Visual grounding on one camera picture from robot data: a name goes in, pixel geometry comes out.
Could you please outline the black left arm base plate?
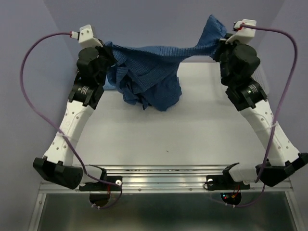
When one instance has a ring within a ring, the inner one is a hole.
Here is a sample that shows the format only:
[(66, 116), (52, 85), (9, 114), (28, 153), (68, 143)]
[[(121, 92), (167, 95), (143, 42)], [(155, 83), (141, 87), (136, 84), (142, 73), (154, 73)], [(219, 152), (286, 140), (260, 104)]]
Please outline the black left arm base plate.
[(120, 175), (107, 176), (106, 181), (112, 183), (106, 184), (101, 182), (87, 182), (82, 183), (79, 186), (79, 191), (81, 192), (102, 192), (102, 191), (121, 191), (123, 177)]

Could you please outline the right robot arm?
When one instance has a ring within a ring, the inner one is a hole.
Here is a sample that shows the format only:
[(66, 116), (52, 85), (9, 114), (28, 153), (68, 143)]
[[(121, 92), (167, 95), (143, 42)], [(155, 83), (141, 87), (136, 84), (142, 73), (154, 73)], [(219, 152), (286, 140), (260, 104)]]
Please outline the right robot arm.
[(295, 148), (280, 127), (261, 85), (252, 78), (260, 64), (254, 48), (239, 41), (219, 40), (213, 58), (220, 65), (221, 83), (236, 110), (247, 120), (265, 148), (262, 163), (234, 163), (213, 179), (210, 190), (229, 189), (239, 185), (248, 189), (251, 182), (261, 181), (273, 187), (308, 163), (307, 153)]

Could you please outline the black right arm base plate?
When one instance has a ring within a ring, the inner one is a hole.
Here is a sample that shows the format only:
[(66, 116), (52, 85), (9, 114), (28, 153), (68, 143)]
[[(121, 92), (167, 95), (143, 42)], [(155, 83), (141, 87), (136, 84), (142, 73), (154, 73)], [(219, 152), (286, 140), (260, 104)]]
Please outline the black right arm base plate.
[(230, 176), (207, 175), (203, 188), (208, 191), (216, 190), (249, 190), (250, 184), (244, 184), (243, 181), (235, 182)]

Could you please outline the blue plaid long sleeve shirt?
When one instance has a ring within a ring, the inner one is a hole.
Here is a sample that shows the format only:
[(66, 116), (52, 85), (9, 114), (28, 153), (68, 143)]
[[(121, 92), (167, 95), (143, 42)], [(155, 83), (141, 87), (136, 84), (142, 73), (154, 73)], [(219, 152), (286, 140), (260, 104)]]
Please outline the blue plaid long sleeve shirt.
[(226, 27), (213, 15), (209, 16), (202, 34), (193, 47), (172, 46), (123, 47), (107, 42), (116, 59), (106, 75), (104, 89), (117, 90), (123, 101), (146, 109), (166, 111), (182, 95), (177, 76), (182, 61), (192, 56), (214, 57), (219, 39), (227, 34)]

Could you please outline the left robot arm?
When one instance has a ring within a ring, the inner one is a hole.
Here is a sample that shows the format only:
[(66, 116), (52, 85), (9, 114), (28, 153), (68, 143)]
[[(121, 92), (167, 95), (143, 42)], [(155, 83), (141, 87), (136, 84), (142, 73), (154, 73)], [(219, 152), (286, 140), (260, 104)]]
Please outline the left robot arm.
[(75, 148), (83, 128), (103, 95), (107, 71), (116, 63), (110, 48), (83, 48), (78, 54), (77, 74), (68, 96), (66, 111), (52, 144), (33, 168), (49, 182), (75, 189), (85, 176), (73, 165)]

